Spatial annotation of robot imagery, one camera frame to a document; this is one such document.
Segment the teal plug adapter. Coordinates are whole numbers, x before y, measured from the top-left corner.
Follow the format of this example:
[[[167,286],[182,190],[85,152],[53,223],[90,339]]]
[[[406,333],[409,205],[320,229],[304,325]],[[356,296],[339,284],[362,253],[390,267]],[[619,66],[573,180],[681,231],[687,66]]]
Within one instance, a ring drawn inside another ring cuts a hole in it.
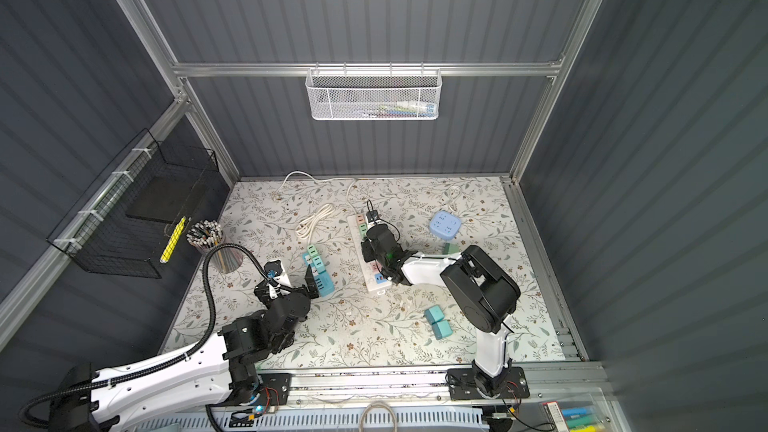
[[[325,264],[322,260],[322,258],[319,257],[310,257],[309,259],[309,265],[318,273],[323,273],[326,271]]]

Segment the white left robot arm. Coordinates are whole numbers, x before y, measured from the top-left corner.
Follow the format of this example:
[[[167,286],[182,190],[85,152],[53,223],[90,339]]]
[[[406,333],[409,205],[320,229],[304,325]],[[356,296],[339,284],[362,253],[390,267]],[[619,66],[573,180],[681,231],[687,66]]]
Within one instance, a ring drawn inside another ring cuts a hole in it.
[[[204,256],[203,290],[208,324],[194,344],[142,362],[95,370],[72,368],[59,388],[35,397],[18,412],[26,426],[46,431],[125,431],[152,418],[204,406],[257,407],[279,396],[261,380],[258,363],[290,347],[297,326],[319,296],[314,276],[294,287],[283,283],[279,262],[262,265],[246,247],[235,244],[255,267],[262,309],[218,327],[209,268],[229,244]]]

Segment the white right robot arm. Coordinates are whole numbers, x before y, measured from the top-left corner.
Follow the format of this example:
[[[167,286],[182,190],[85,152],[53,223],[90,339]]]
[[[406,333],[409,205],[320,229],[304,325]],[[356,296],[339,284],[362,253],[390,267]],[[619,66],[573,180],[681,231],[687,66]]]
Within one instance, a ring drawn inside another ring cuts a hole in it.
[[[507,385],[511,367],[507,353],[511,329],[506,319],[516,311],[521,297],[511,276],[477,245],[460,253],[438,256],[405,250],[389,226],[382,223],[368,228],[361,252],[365,262],[375,263],[394,284],[447,288],[476,330],[472,362],[476,388],[485,397],[499,396]]]

